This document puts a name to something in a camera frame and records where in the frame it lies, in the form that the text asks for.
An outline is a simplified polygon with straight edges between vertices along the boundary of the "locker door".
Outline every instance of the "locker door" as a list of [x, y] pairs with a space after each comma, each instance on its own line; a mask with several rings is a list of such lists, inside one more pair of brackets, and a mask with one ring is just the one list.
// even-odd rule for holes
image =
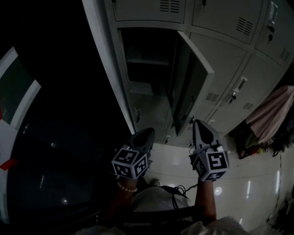
[[246, 111], [219, 108], [207, 123], [213, 127], [220, 136], [223, 136], [235, 125], [243, 121], [246, 116]]
[[185, 0], [116, 0], [116, 21], [155, 20], [184, 23]]
[[234, 109], [236, 111], [252, 110], [256, 108], [256, 104], [274, 88], [282, 72], [283, 68], [279, 65], [273, 66], [258, 56], [252, 55], [240, 79], [234, 86], [235, 90], [237, 90], [238, 87], [240, 90], [236, 93], [236, 99], [231, 101], [234, 92], [232, 90], [221, 104], [221, 107]]
[[181, 134], [180, 136], [176, 136], [175, 127], [173, 124], [174, 121], [173, 121], [173, 118], [170, 116], [170, 122], [168, 126], [166, 127], [167, 131], [166, 131], [163, 143], [167, 145], [178, 146], [178, 147], [187, 147], [187, 142], [190, 139], [192, 139], [192, 133], [193, 133], [192, 127], [193, 127], [194, 120], [199, 119], [199, 120], [205, 121], [212, 111], [213, 111], [212, 106], [201, 105], [198, 111], [194, 113], [193, 119], [191, 119], [189, 124], [186, 126], [185, 130], [183, 131], [183, 134]]
[[188, 49], [188, 55], [179, 57], [170, 90], [173, 94], [173, 118], [177, 135], [181, 135], [199, 110], [215, 72], [197, 46], [178, 31], [177, 50]]
[[190, 39], [215, 71], [215, 77], [207, 91], [204, 103], [216, 105], [233, 79], [246, 51], [226, 42], [199, 34], [191, 33]]
[[170, 110], [168, 98], [130, 93], [130, 101], [136, 113], [136, 131], [152, 127], [155, 130], [155, 142], [161, 143], [165, 120]]
[[256, 49], [271, 59], [286, 66], [294, 56], [294, 11], [285, 0], [274, 0], [269, 4], [266, 22]]
[[262, 0], [196, 0], [193, 25], [207, 28], [250, 44]]

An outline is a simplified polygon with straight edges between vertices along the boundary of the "locker compartment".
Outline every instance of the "locker compartment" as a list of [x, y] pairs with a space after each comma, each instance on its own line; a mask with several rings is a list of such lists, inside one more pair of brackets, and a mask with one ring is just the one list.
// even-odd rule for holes
[[191, 33], [191, 41], [199, 48], [215, 71], [204, 103], [216, 105], [239, 69], [246, 51], [229, 43]]
[[154, 127], [162, 140], [168, 111], [180, 135], [200, 106], [214, 71], [183, 33], [156, 28], [122, 28], [130, 110], [136, 130]]
[[116, 21], [153, 20], [184, 23], [185, 0], [115, 0]]
[[207, 123], [213, 127], [220, 136], [224, 136], [235, 125], [243, 121], [247, 116], [246, 111], [219, 108], [209, 118]]
[[252, 55], [221, 107], [236, 111], [254, 110], [256, 104], [274, 88], [282, 72], [282, 67], [279, 67], [279, 65], [273, 66], [266, 60]]
[[169, 111], [166, 96], [130, 94], [130, 100], [136, 111], [135, 127], [137, 130], [153, 127], [156, 143], [161, 143], [164, 124]]
[[199, 119], [201, 121], [206, 121], [209, 115], [213, 111], [212, 106], [207, 106], [207, 105], [201, 105], [200, 108], [196, 113], [194, 113], [194, 116], [190, 120], [189, 124], [185, 127], [185, 130], [183, 131], [183, 134], [179, 137], [176, 136], [176, 131], [175, 131], [175, 124], [174, 120], [171, 116], [171, 113], [169, 112], [169, 124], [166, 127], [167, 131], [166, 134], [164, 135], [164, 140], [163, 143], [167, 145], [173, 145], [173, 146], [178, 146], [178, 147], [188, 147], [189, 146], [189, 140], [192, 139], [192, 134], [193, 134], [193, 123], [196, 119]]
[[294, 11], [285, 0], [270, 1], [256, 49], [285, 67], [294, 56]]
[[195, 0], [193, 25], [250, 44], [261, 7], [262, 0]]

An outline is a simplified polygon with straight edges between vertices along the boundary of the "locker vent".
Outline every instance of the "locker vent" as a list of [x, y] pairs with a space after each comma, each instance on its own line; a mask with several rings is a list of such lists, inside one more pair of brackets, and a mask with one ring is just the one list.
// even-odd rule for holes
[[247, 110], [249, 110], [249, 109], [252, 108], [252, 107], [253, 107], [253, 104], [246, 103], [246, 104], [244, 105], [243, 109], [247, 109]]
[[290, 55], [289, 51], [287, 51], [286, 48], [283, 48], [283, 50], [280, 54], [280, 58], [286, 62], [289, 55]]
[[180, 13], [180, 0], [160, 0], [160, 11]]
[[253, 24], [241, 17], [239, 17], [239, 21], [236, 27], [236, 30], [249, 36], [252, 30]]
[[216, 102], [218, 97], [219, 97], [218, 94], [208, 93], [205, 99], [207, 101]]

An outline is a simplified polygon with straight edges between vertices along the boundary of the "wrist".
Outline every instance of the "wrist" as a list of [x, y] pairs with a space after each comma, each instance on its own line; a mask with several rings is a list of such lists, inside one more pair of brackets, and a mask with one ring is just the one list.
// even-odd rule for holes
[[202, 181], [200, 178], [198, 178], [198, 185], [213, 185], [213, 181]]
[[138, 183], [138, 179], [120, 179], [119, 182], [128, 189], [135, 189]]

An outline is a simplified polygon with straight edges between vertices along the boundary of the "hand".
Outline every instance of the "hand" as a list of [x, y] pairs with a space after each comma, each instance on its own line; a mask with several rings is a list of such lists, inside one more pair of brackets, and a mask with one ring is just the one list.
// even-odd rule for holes
[[127, 178], [119, 178], [120, 183], [122, 186], [128, 188], [128, 189], [135, 189], [138, 183], [137, 179], [127, 179]]

